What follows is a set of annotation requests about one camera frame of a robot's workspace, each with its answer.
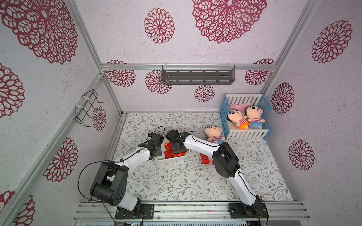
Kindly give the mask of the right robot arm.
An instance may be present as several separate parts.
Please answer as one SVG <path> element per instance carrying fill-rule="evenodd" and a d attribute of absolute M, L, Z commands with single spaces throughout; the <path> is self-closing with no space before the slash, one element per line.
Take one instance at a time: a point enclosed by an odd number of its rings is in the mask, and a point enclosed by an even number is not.
<path fill-rule="evenodd" d="M 211 143 L 189 132 L 179 133 L 177 130 L 170 130 L 166 139 L 171 142 L 174 151 L 191 150 L 212 158 L 216 172 L 227 179 L 237 192 L 241 201 L 237 208 L 241 215 L 247 218 L 269 218 L 265 202 L 247 183 L 240 170 L 239 159 L 228 143 Z"/>

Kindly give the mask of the white plastic storage box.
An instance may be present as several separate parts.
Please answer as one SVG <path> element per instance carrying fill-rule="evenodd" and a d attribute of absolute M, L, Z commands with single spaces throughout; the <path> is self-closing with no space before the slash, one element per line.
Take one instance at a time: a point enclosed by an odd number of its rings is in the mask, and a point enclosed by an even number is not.
<path fill-rule="evenodd" d="M 187 150 L 186 152 L 182 153 L 173 153 L 171 142 L 169 142 L 167 139 L 163 142 L 161 145 L 161 155 L 155 157 L 155 160 L 160 163 L 166 163 L 170 161 L 180 161 L 188 157 L 190 154 L 190 150 Z"/>

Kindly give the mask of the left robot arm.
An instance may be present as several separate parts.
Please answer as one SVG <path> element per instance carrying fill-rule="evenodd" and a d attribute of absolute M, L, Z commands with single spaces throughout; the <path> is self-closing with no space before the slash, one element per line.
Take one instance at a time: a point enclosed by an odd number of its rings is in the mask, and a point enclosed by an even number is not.
<path fill-rule="evenodd" d="M 90 188 L 90 195 L 98 200 L 117 206 L 127 217 L 136 218 L 141 213 L 139 198 L 126 191 L 128 174 L 141 164 L 161 155 L 164 136 L 151 133 L 150 139 L 118 161 L 101 163 Z"/>

